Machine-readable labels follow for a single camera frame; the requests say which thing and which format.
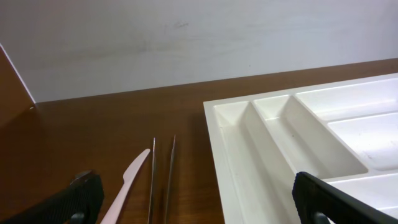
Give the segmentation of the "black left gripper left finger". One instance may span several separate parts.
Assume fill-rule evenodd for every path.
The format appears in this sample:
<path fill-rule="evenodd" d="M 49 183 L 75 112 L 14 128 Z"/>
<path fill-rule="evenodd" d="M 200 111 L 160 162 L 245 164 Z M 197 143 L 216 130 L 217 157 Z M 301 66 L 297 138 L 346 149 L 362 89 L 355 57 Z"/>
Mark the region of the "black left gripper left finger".
<path fill-rule="evenodd" d="M 101 177 L 93 170 L 79 173 L 70 185 L 1 224 L 95 224 L 104 200 Z"/>

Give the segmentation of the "long metal tongs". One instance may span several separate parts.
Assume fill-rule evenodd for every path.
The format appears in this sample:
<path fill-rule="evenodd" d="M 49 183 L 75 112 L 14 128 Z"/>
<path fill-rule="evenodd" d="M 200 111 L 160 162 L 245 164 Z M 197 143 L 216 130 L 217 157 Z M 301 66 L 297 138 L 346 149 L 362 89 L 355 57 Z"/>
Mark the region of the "long metal tongs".
<path fill-rule="evenodd" d="M 170 210 L 170 194 L 172 188 L 172 179 L 174 172 L 174 160 L 175 160 L 175 148 L 176 148 L 176 135 L 173 136 L 172 147 L 170 150 L 169 166 L 167 171 L 167 179 L 165 177 L 159 178 L 159 169 L 157 165 L 157 149 L 156 149 L 156 138 L 152 141 L 152 162 L 151 162 L 151 179 L 150 179 L 150 197 L 149 197 L 149 209 L 147 224 L 155 223 L 155 212 L 156 205 L 159 205 L 161 210 L 162 223 L 169 222 L 169 210 Z"/>

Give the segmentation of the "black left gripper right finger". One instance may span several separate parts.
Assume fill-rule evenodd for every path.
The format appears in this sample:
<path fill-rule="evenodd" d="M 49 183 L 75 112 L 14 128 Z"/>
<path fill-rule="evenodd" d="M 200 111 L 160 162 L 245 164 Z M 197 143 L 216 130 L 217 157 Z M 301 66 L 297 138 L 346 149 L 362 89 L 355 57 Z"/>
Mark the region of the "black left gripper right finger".
<path fill-rule="evenodd" d="M 301 224 L 397 224 L 397 219 L 308 172 L 296 173 L 292 196 Z"/>

